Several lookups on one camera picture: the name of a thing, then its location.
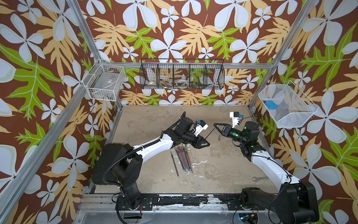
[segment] white bracket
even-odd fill
[[[235,128],[236,125],[239,124],[240,118],[242,118],[243,115],[239,114],[239,112],[230,112],[230,118],[232,118],[232,127]]]

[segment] wire mesh basket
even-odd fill
[[[142,59],[140,86],[142,89],[222,89],[225,77],[222,63],[207,61],[161,63],[155,59],[145,59],[145,62]]]
[[[100,64],[94,66],[88,75],[91,78],[85,87],[91,99],[117,100],[120,86],[126,77],[122,66]]]
[[[258,94],[278,128],[300,128],[318,110],[318,106],[294,86],[295,89],[289,84],[272,84]]]

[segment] debris in basket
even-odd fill
[[[118,75],[119,74],[114,72],[103,72],[94,88],[103,90],[114,90],[114,84],[116,83],[115,80],[117,80]]]

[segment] floral wallpaper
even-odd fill
[[[315,186],[318,224],[358,223],[357,6],[356,0],[317,2],[271,77],[271,84],[292,81],[319,106],[302,128],[278,129],[261,101],[253,108],[271,152]]]
[[[303,3],[296,0],[78,1],[103,60],[270,63]],[[120,98],[131,105],[248,104],[266,70],[226,70],[222,90],[142,90],[126,69]]]
[[[0,0],[0,194],[78,90],[92,67],[65,0]],[[87,192],[115,106],[83,98],[8,224],[71,223]]]

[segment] wrench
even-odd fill
[[[253,177],[252,178],[252,180],[254,181],[254,182],[258,182],[258,181],[260,181],[260,180],[267,180],[267,179],[269,179],[268,177]]]

